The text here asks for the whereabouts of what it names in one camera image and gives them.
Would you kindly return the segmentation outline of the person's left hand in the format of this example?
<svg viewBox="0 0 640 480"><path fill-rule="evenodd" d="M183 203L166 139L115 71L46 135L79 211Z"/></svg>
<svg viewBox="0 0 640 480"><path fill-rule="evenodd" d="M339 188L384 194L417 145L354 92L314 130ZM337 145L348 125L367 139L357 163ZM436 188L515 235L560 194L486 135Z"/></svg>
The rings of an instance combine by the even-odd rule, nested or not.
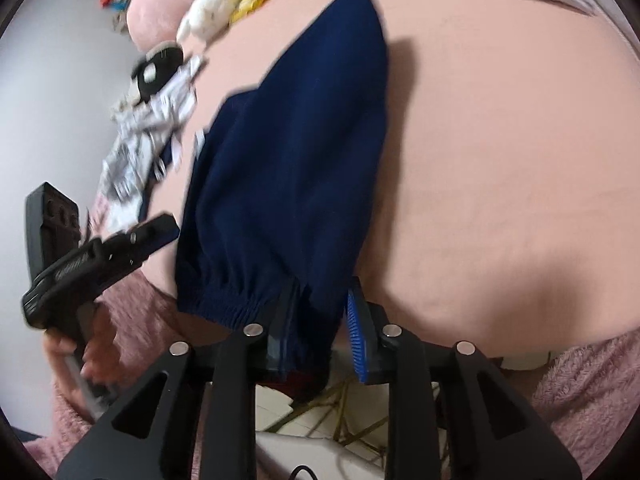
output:
<svg viewBox="0 0 640 480"><path fill-rule="evenodd" d="M94 384L115 385L122 381L120 351L115 344L116 327L107 307L99 304L93 318L93 336L86 344L80 376ZM73 378L65 359L74 354L76 344L58 330L46 330L42 337L54 383L62 397L78 412L86 410L80 387Z"/></svg>

